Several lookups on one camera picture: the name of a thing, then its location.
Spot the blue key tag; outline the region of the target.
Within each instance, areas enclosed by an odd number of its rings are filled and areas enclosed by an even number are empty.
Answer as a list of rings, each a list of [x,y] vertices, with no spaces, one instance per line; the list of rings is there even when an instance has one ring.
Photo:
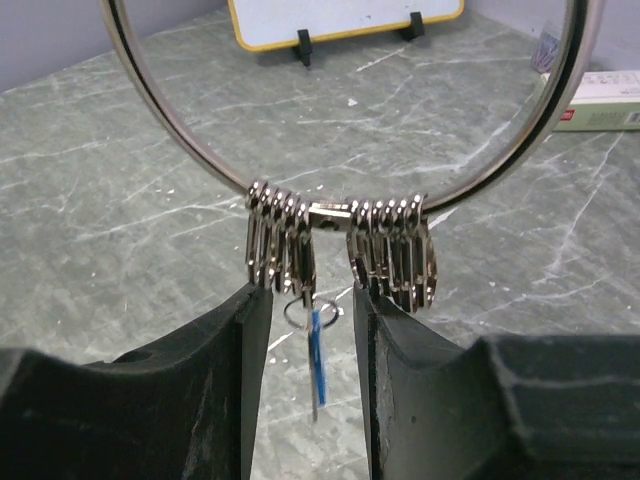
[[[303,293],[288,302],[283,309],[286,322],[305,334],[307,345],[308,369],[311,385],[311,421],[316,424],[319,410],[327,403],[327,378],[324,366],[322,334],[332,327],[341,317],[341,308],[335,300],[320,298],[320,306],[316,304],[317,295]],[[300,304],[304,319],[296,321],[290,315],[290,308]]]

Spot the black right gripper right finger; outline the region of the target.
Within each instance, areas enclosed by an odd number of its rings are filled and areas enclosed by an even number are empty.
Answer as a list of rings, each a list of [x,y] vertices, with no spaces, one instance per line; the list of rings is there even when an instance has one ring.
[[[356,289],[373,479],[635,479],[639,339],[493,335],[462,348]]]

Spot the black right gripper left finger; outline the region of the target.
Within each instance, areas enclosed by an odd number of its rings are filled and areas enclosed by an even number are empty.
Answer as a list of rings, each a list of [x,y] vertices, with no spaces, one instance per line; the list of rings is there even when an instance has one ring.
[[[5,479],[246,479],[272,295],[245,286],[116,360],[1,352]]]

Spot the bunch of silver keys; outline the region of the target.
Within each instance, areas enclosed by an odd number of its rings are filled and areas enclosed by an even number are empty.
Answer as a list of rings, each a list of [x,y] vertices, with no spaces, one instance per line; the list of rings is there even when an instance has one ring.
[[[251,284],[293,293],[310,306],[316,293],[313,232],[343,232],[356,284],[415,313],[431,306],[437,261],[422,207],[424,196],[307,202],[300,195],[256,181],[249,214],[245,263]]]

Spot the large silver keyring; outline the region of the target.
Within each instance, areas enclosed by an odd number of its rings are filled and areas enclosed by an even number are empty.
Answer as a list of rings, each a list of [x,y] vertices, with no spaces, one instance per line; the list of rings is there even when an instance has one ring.
[[[267,225],[292,222],[304,229],[352,232],[359,227],[387,233],[411,231],[433,213],[452,208],[497,185],[523,163],[552,132],[576,93],[589,65],[605,4],[570,1],[562,43],[551,77],[527,122],[501,152],[480,171],[428,199],[420,195],[392,202],[358,204],[329,200],[305,202],[297,195],[264,182],[251,182],[202,144],[179,118],[156,84],[139,51],[122,1],[101,4],[117,55],[149,110],[174,140],[210,175],[246,198],[253,221]]]

